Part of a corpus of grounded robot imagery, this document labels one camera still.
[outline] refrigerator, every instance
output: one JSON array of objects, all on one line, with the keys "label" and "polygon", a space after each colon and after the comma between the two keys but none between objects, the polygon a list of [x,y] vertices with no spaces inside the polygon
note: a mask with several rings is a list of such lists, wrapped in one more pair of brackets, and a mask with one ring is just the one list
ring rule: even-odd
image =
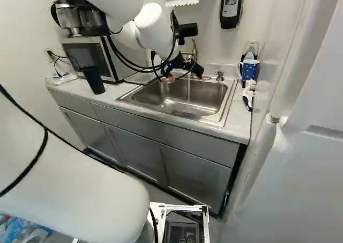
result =
[{"label": "refrigerator", "polygon": [[343,241],[343,0],[277,0],[219,242]]}]

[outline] running water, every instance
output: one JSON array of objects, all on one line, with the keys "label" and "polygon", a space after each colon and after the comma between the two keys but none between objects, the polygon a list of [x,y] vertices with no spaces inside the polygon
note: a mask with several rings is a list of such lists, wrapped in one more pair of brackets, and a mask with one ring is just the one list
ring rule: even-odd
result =
[{"label": "running water", "polygon": [[190,83],[191,83],[191,73],[188,73],[188,105],[190,104]]}]

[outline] black tumbler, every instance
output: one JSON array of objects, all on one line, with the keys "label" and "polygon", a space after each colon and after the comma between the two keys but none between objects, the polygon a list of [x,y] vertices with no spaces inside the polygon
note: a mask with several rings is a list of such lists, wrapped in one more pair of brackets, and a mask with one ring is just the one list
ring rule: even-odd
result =
[{"label": "black tumbler", "polygon": [[85,75],[94,94],[102,94],[105,92],[99,69],[96,66],[84,67],[81,68],[81,71]]}]

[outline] blue mug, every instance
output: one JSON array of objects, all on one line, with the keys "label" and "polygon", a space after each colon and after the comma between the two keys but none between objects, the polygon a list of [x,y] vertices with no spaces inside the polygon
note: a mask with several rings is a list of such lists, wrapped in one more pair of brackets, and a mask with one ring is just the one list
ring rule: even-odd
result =
[{"label": "blue mug", "polygon": [[259,70],[259,60],[252,60],[247,59],[241,62],[241,65],[243,66],[242,69],[242,81],[246,80],[256,80]]}]

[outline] microwave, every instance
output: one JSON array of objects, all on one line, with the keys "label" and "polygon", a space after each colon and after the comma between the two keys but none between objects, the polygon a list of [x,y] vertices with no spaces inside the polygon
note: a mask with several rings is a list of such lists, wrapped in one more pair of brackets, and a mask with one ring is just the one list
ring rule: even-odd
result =
[{"label": "microwave", "polygon": [[[115,39],[113,43],[126,58],[143,67],[147,66],[146,50],[131,49]],[[105,36],[66,38],[61,44],[73,70],[81,77],[84,75],[80,68],[89,66],[98,67],[102,80],[109,82],[120,82],[136,73],[115,56]]]}]

